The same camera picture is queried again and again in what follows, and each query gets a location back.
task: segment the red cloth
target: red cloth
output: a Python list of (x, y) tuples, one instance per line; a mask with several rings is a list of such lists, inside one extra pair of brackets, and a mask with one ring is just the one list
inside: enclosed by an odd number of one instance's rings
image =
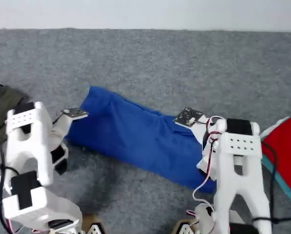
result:
[[(286, 184), (291, 188), (291, 118), (275, 128), (264, 142), (270, 145), (277, 153), (277, 171)], [(272, 152), (262, 145), (262, 153), (274, 163)]]

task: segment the floor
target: floor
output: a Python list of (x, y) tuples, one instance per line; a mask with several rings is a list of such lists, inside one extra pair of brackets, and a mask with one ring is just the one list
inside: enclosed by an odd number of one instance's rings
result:
[[(42, 101), (53, 117), (79, 106), (89, 86), (97, 85), (165, 114), (190, 106), (265, 129), (291, 115), (291, 34), (0, 30), (0, 83)], [(266, 170), (264, 180), (268, 191)], [(108, 234), (168, 234), (196, 205), (187, 188), (73, 146), (68, 172), (56, 174), (50, 189), (84, 213), (98, 214)], [(291, 215), (291, 202), (277, 184), (275, 194), (276, 215)], [(250, 222), (241, 198), (233, 208)], [(291, 222), (273, 233), (291, 234)]]

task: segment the white wall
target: white wall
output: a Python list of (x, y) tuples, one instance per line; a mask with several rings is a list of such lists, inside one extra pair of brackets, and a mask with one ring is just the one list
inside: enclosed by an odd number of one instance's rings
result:
[(291, 31), (291, 0), (0, 0), (0, 28)]

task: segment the black cable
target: black cable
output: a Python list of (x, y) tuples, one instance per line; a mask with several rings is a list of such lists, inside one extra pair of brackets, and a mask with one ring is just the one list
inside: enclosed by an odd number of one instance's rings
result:
[(2, 194), (3, 194), (3, 183), (4, 183), (4, 177), (5, 177), (5, 169), (10, 169), (14, 172), (16, 172), (17, 174), (18, 171), (16, 171), (14, 168), (11, 169), (11, 167), (5, 167), (4, 165), (4, 153), (3, 153), (3, 149), (2, 149), (2, 144), (0, 144), (0, 157), (1, 157), (1, 165), (0, 165), (0, 171), (1, 171), (1, 177), (0, 177), (0, 222), (3, 226), (3, 228), (5, 229), (5, 231), (8, 234), (13, 234), (11, 232), (11, 230), (8, 228), (8, 226), (5, 223), (5, 220), (3, 218), (3, 214), (2, 214)]
[(272, 227), (273, 227), (273, 224), (278, 224), (280, 222), (285, 222), (285, 221), (291, 221), (291, 217), (285, 217), (285, 218), (274, 217), (274, 181), (275, 181), (275, 175), (276, 175), (276, 170), (277, 170), (278, 158), (277, 158), (277, 153), (275, 149), (273, 149), (270, 145), (268, 145), (264, 141), (262, 141), (261, 144), (267, 147), (272, 152), (273, 158), (274, 158), (273, 170), (272, 170), (271, 180), (270, 180), (270, 218), (256, 217), (256, 218), (253, 218), (252, 221), (255, 222), (258, 220), (269, 220), (272, 223)]

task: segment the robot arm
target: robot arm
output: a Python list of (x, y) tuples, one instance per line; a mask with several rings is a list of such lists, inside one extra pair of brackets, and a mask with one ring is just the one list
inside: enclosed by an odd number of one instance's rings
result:
[[(25, 227), (62, 234), (83, 234), (82, 213), (73, 202), (58, 197), (46, 187), (53, 183), (53, 170), (66, 170), (68, 149), (62, 143), (73, 120), (87, 117), (79, 108), (63, 110), (52, 120), (41, 102), (27, 103), (7, 114), (8, 135), (4, 188), (10, 196), (2, 200), (4, 216)], [(25, 162), (35, 158), (38, 170), (21, 174)]]
[[(195, 227), (201, 234), (230, 234), (231, 223), (243, 223), (230, 210), (236, 194), (243, 196), (253, 217), (270, 218), (269, 201), (263, 188), (259, 125), (248, 120), (217, 118), (214, 123), (212, 117), (206, 118), (191, 108), (185, 108), (175, 118), (176, 124), (191, 129), (203, 147), (203, 158), (197, 167), (217, 180), (214, 210), (206, 204), (195, 209), (199, 221)], [(235, 165), (242, 167), (242, 175), (235, 172)], [(254, 233), (272, 233), (268, 220), (258, 220), (254, 225), (257, 231)]]

